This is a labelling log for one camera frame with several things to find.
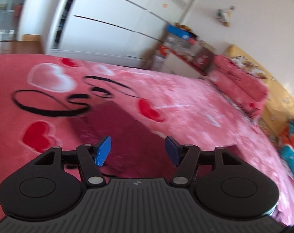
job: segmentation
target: stuffed toy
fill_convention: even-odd
[[[230,17],[235,8],[235,6],[230,6],[228,10],[218,9],[216,13],[216,19],[223,22],[224,26],[230,26]]]
[[[184,30],[184,31],[187,31],[187,32],[192,32],[192,30],[188,26],[186,26],[186,25],[182,25],[180,23],[175,23],[174,26],[176,28],[181,29],[181,30]]]

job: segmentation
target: blue tab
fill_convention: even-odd
[[[179,148],[169,137],[165,138],[165,150],[167,152],[167,155],[170,157],[172,163],[175,166],[179,166]]]
[[[95,164],[97,166],[103,166],[108,154],[110,153],[110,150],[111,138],[107,137],[107,139],[98,147],[97,155],[95,157]]]

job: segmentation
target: wooden floor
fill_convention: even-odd
[[[43,54],[43,50],[40,42],[35,41],[0,42],[0,55],[21,53]]]

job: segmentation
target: red heart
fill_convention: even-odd
[[[37,152],[45,152],[52,146],[51,141],[56,145],[55,139],[49,135],[51,128],[48,123],[38,121],[31,124],[23,136],[23,143]]]
[[[79,67],[76,62],[74,62],[72,59],[69,59],[69,58],[62,58],[62,63],[70,67]]]
[[[153,108],[152,103],[147,99],[141,98],[138,101],[138,106],[140,109],[140,113],[143,116],[148,117],[149,119],[154,120],[156,122],[163,122],[165,120],[163,114],[160,113],[160,111],[155,110]]]

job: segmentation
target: black circular pad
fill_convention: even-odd
[[[257,192],[257,185],[245,178],[225,180],[221,187],[224,193],[236,198],[250,197]]]
[[[247,163],[216,167],[196,181],[195,194],[210,212],[245,220],[271,212],[279,199],[277,185]]]
[[[83,186],[62,170],[61,154],[61,148],[49,149],[0,184],[0,204],[7,216],[43,221],[78,203]]]
[[[20,186],[20,192],[31,198],[40,198],[49,195],[55,190],[55,182],[47,178],[32,178],[25,180]]]

